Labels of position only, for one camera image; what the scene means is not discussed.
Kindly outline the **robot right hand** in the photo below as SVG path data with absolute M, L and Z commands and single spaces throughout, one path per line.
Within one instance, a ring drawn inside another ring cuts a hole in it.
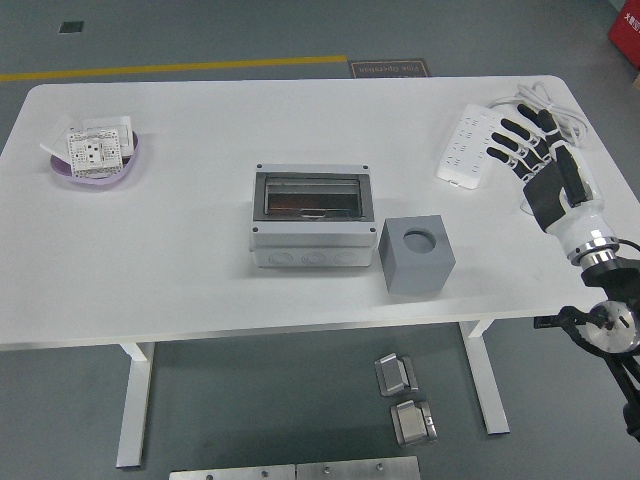
M 600 251 L 617 252 L 618 236 L 604 219 L 604 198 L 582 155 L 548 110 L 520 103 L 517 111 L 534 126 L 501 119 L 501 127 L 516 137 L 494 132 L 486 152 L 523 182 L 525 203 L 538 226 L 558 239 L 574 265 Z

